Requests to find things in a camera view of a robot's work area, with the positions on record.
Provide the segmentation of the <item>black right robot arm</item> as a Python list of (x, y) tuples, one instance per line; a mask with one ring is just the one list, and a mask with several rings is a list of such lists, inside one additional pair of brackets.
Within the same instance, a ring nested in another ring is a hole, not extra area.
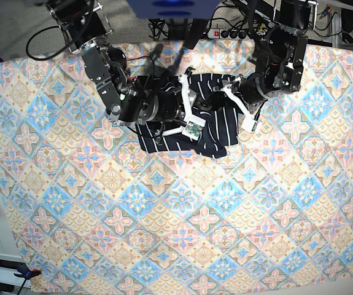
[(193, 101), (188, 76), (177, 78), (180, 94), (161, 89), (176, 70), (173, 65), (159, 80), (154, 74), (145, 84), (127, 75), (127, 58), (118, 48), (107, 42), (107, 34), (96, 13), (94, 1), (40, 1), (56, 20), (63, 33), (65, 49), (72, 45), (81, 54), (87, 76), (96, 84), (96, 89), (105, 107), (106, 117), (116, 125), (133, 127), (148, 122), (174, 122), (177, 131), (189, 127), (204, 128), (206, 120), (194, 115)]

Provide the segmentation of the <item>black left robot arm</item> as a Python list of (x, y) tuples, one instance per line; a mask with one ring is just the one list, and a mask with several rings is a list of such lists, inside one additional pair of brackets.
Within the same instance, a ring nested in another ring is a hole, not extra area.
[(235, 108), (241, 114), (259, 112), (275, 94), (300, 90), (306, 33), (316, 27), (317, 1), (281, 1), (279, 8), (261, 1), (233, 4), (244, 20), (230, 31), (243, 30), (254, 42), (250, 62), (255, 71), (248, 77), (219, 82), (206, 102), (213, 111)]

